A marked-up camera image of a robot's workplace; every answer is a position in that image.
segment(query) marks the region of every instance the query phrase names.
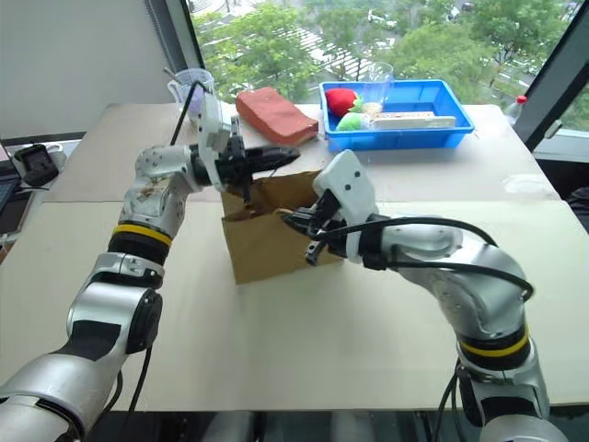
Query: table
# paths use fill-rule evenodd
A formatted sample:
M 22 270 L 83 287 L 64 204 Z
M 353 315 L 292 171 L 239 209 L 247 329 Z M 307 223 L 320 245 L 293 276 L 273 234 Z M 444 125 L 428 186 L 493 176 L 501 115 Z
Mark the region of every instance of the table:
M 316 105 L 299 108 L 321 122 Z M 371 151 L 358 155 L 375 185 L 379 201 L 513 201 L 559 199 L 530 152 L 497 106 L 465 106 L 477 128 L 456 149 Z M 225 106 L 225 111 L 235 108 Z M 167 145 L 179 116 L 175 104 L 112 105 L 69 160 L 67 170 L 47 195 L 49 202 L 122 201 L 133 182 L 133 164 L 152 145 Z M 266 141 L 242 124 L 246 146 Z M 321 139 L 300 147 L 301 157 L 277 174 L 322 169 L 331 159 Z M 194 143 L 190 123 L 179 144 Z M 193 201 L 219 201 L 206 189 Z
M 589 238 L 566 203 L 381 203 L 480 226 L 522 265 L 553 404 L 589 402 Z M 65 341 L 69 305 L 120 203 L 43 204 L 0 266 L 0 383 Z M 164 312 L 139 410 L 432 409 L 455 338 L 423 289 L 345 262 L 235 286 L 221 204 L 190 202 L 167 260 Z M 117 409 L 142 363 L 125 365 Z

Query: white wall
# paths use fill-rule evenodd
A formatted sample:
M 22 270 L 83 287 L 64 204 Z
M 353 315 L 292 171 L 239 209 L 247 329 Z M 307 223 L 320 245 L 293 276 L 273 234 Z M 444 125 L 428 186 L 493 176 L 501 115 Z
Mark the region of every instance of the white wall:
M 86 131 L 110 103 L 172 101 L 143 0 L 0 0 L 0 138 Z

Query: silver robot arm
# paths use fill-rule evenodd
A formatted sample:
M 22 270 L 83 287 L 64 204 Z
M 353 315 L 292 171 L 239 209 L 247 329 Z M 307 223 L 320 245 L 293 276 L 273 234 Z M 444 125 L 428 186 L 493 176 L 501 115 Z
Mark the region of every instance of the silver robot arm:
M 197 145 L 156 146 L 135 163 L 119 224 L 67 316 L 67 343 L 21 368 L 0 387 L 0 438 L 9 442 L 83 440 L 97 421 L 129 355 L 151 348 L 164 263 L 187 197 L 202 187 L 240 188 L 252 173 L 277 169 L 298 154 L 245 150 L 211 94 L 203 94 Z
M 466 223 L 400 216 L 392 225 L 378 214 L 374 188 L 351 151 L 331 161 L 314 189 L 319 200 L 313 207 L 283 217 L 313 239 L 307 261 L 316 263 L 329 247 L 366 268 L 398 272 L 437 299 L 456 334 L 463 408 L 473 425 L 483 426 L 481 441 L 567 440 L 547 420 L 549 398 L 525 323 L 531 294 L 516 284 L 525 281 L 513 258 L 490 238 L 464 235 L 458 227 Z

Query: laptop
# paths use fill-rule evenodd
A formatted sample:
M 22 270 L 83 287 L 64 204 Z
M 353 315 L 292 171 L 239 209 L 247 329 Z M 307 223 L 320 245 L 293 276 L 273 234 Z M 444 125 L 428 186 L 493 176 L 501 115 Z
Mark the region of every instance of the laptop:
M 2 145 L 0 145 L 0 211 L 4 209 L 8 198 L 15 191 L 15 188 L 20 184 L 20 175 L 17 172 L 14 164 L 10 161 L 8 153 Z

